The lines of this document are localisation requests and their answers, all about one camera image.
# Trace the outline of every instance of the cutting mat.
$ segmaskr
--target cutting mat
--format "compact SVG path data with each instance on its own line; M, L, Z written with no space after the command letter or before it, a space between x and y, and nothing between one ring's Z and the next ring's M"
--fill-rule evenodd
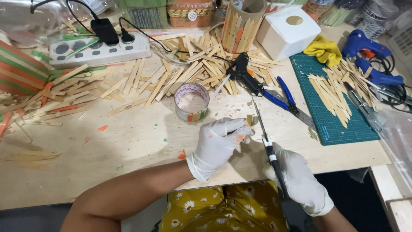
M316 57L299 53L291 56L290 61L323 146L380 139L346 94L343 94L344 98L352 111L351 119L347 123L348 129L342 126L338 117L326 109L306 76L311 73L327 79L326 73L322 70L325 65L319 63Z

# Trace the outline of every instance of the person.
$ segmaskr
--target person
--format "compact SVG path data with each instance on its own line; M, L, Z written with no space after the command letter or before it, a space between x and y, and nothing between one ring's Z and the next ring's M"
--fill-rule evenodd
M74 201L60 231L120 232L122 220L180 185L194 179L208 181L253 133L242 118L202 125L197 149L186 160L136 170L85 191ZM304 157L273 145L291 199L313 218L318 231L356 232ZM169 193L159 232L288 231L275 191L278 180L266 154L263 157L263 173L271 181Z

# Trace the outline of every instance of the power plug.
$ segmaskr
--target power plug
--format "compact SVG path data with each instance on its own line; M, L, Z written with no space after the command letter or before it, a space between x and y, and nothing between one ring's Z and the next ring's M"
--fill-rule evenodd
M90 26L96 33L96 36L101 42L107 45L115 45L119 43L119 37L109 19L93 19Z
M130 35L124 28L121 29L122 31L122 41L127 43L127 42L133 42L134 37Z

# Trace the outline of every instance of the white glove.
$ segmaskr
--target white glove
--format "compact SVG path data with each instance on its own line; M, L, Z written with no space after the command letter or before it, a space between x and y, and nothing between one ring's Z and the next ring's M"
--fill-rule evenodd
M309 216L316 217L329 213L334 206L333 201L326 188L313 176L306 159L296 152L283 149L276 143L273 143L273 150L279 160L290 198L300 203ZM274 181L276 186L280 186L266 155L263 157L263 173Z
M221 118L202 125L196 151L186 157L193 177L200 182L208 181L229 160L246 135L251 133L252 128L245 125L243 118Z

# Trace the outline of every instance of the daisy print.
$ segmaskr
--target daisy print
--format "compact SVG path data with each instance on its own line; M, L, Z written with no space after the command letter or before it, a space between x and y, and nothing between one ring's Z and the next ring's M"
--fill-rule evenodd
M270 226L270 228L272 228L273 231L279 232L279 229L278 229L278 227L276 226L276 223L271 222L271 223L269 224L269 226Z
M219 224L223 224L223 223L226 222L226 220L227 220L227 218L218 218L218 219L216 219L216 222L218 222Z
M179 224L180 224L179 220L177 220L177 219L173 219L173 220L172 220L172 227L176 227L176 226L178 226Z
M188 213L188 212L192 209L192 207L194 207L194 201L187 201L186 204L185 204L185 208L183 209L183 211L184 211L185 213Z
M202 225L202 226L196 227L197 230L204 230L206 228L207 228L207 225Z
M267 206L266 206L266 204L265 204L265 203L263 203L263 204L260 206L260 208L261 208L261 209L263 209L264 211L266 211L266 210L267 210Z
M255 188L251 185L245 190L246 195L254 196L255 195Z
M278 207L279 204L278 204L278 201L276 200L276 197L272 197L272 202L276 207Z
M245 205L245 211L251 216L255 215L255 209L250 205Z
M255 227L255 224L253 224L250 220L248 220L248 223L251 227Z
M172 204L169 202L169 203L167 203L166 213L168 213L170 211L170 208L172 208Z

